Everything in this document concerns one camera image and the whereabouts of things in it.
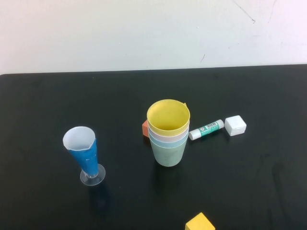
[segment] yellow cube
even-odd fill
[[[215,230],[215,227],[201,212],[188,223],[186,223],[185,230]]]

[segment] light blue cup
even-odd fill
[[[183,139],[181,145],[173,148],[163,148],[153,143],[152,139],[149,138],[149,140],[155,160],[162,166],[172,167],[181,161],[188,137]]]
[[[174,147],[177,147],[179,145],[181,145],[188,137],[189,135],[189,132],[187,131],[186,135],[178,140],[178,141],[175,141],[175,142],[162,142],[162,141],[159,141],[157,139],[155,139],[150,132],[148,132],[148,135],[149,135],[149,139],[154,143],[156,144],[157,146],[160,146],[162,148],[174,148]]]

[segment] white cube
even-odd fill
[[[225,120],[225,129],[227,130],[230,136],[239,135],[245,132],[246,123],[243,121],[241,116],[232,116],[226,118]]]

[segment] glue stick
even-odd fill
[[[222,120],[217,120],[203,127],[197,128],[191,132],[189,132],[189,137],[191,140],[198,139],[202,136],[205,136],[209,133],[212,133],[216,130],[224,128],[224,122]]]

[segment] plastic cup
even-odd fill
[[[186,133],[189,132],[189,123],[188,123],[188,127],[180,134],[176,135],[176,136],[172,136],[172,137],[165,137],[165,136],[161,136],[159,134],[156,134],[155,132],[153,132],[150,127],[148,127],[148,134],[150,134],[153,138],[155,138],[158,141],[161,142],[176,142],[181,140],[182,138],[184,138],[184,136],[186,135]]]
[[[80,179],[85,185],[96,185],[103,181],[106,171],[97,162],[97,146],[94,131],[78,126],[68,130],[63,144],[81,167]]]
[[[154,103],[147,111],[148,127],[158,135],[172,137],[189,126],[190,112],[182,102],[165,99]]]
[[[165,166],[165,167],[175,166],[182,159],[182,155],[186,147],[187,140],[188,140],[188,137],[186,137],[186,139],[181,145],[176,146],[174,148],[163,148],[153,143],[153,141],[150,139],[150,143],[153,148],[153,152],[154,152],[153,155],[154,155],[155,160],[160,165]]]
[[[182,139],[175,141],[175,142],[162,142],[162,141],[155,139],[150,133],[148,134],[149,134],[149,139],[157,146],[160,146],[163,148],[174,148],[174,147],[181,145],[186,140],[187,136],[189,135],[189,132],[187,132],[186,135]]]

